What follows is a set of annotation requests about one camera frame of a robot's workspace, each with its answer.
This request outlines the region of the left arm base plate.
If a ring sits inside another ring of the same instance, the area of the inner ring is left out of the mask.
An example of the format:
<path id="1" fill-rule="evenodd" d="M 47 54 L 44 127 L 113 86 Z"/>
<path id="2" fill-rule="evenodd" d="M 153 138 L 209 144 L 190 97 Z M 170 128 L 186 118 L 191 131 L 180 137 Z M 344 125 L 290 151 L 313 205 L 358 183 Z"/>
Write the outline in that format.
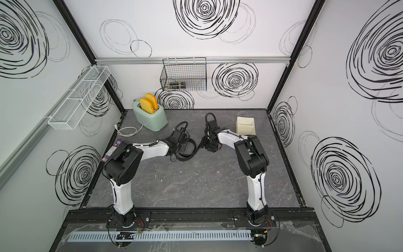
<path id="1" fill-rule="evenodd" d="M 143 229 L 148 227 L 151 212 L 149 211 L 129 211 L 122 215 L 115 209 L 112 209 L 107 220 L 108 228 L 136 228 Z"/>

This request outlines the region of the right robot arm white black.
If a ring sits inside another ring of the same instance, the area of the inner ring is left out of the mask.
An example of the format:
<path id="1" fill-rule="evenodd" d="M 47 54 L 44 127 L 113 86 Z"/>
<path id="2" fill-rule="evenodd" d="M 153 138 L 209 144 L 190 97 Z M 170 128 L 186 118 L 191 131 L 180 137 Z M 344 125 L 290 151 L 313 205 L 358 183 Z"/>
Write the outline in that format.
<path id="1" fill-rule="evenodd" d="M 206 123 L 202 146 L 216 152 L 220 146 L 235 150 L 239 167 L 247 178 L 247 217 L 253 226 L 260 225 L 268 215 L 268 205 L 264 193 L 264 179 L 269 160 L 256 135 L 242 136 L 229 129 L 220 128 L 215 120 Z"/>

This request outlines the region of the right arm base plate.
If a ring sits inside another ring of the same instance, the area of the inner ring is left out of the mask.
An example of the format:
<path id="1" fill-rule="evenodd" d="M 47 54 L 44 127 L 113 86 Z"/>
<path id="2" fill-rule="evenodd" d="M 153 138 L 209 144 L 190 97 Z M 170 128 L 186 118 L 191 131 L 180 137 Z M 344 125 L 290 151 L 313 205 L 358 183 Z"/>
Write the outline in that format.
<path id="1" fill-rule="evenodd" d="M 253 211 L 247 208 L 234 210 L 233 220 L 238 226 L 266 226 L 277 227 L 279 219 L 271 209 Z"/>

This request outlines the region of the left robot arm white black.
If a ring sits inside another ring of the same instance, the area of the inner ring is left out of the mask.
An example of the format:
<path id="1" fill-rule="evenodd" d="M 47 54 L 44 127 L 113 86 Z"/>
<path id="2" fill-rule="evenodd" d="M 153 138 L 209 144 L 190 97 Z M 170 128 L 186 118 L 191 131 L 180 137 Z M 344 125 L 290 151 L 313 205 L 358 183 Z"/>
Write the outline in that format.
<path id="1" fill-rule="evenodd" d="M 189 139 L 184 128 L 173 130 L 165 139 L 150 143 L 127 143 L 121 141 L 105 162 L 106 178 L 113 191 L 114 217 L 125 228 L 135 222 L 134 203 L 131 196 L 131 182 L 141 161 L 171 156 L 177 153 L 179 146 Z"/>

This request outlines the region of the long black leather belt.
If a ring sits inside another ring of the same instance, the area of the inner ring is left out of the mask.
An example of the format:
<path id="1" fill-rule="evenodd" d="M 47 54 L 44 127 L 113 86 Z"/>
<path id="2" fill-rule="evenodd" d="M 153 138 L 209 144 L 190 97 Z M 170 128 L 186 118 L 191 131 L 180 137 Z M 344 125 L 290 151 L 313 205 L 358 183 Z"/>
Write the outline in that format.
<path id="1" fill-rule="evenodd" d="M 177 160 L 186 162 L 192 159 L 200 148 L 202 148 L 201 144 L 196 143 L 193 139 L 189 139 L 186 143 L 179 145 L 175 156 Z"/>

